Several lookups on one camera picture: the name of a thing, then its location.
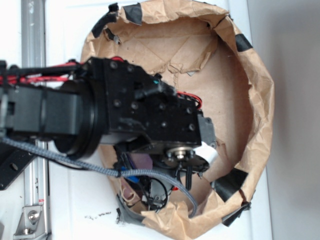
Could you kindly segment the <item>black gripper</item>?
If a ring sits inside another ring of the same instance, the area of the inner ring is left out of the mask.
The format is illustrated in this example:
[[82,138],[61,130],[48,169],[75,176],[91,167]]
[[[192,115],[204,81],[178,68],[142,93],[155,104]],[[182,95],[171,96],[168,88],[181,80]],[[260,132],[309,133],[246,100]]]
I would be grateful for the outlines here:
[[200,149],[215,148],[214,125],[192,97],[127,61],[91,57],[84,67],[103,96],[102,144],[155,156],[163,168],[209,169],[214,159]]

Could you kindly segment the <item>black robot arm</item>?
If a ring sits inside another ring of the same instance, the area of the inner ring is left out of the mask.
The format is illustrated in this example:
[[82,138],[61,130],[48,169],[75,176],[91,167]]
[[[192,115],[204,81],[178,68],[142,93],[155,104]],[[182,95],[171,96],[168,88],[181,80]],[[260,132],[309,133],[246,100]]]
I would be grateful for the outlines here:
[[202,173],[217,156],[214,126],[198,98],[116,57],[39,68],[2,61],[0,130],[54,141],[73,160],[104,144],[148,154],[162,168]]

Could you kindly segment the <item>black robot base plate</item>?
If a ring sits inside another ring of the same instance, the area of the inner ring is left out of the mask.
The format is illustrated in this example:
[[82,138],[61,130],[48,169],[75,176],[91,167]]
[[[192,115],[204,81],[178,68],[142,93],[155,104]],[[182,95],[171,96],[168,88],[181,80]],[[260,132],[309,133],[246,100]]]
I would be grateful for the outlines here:
[[6,190],[35,158],[34,154],[0,144],[0,190]]

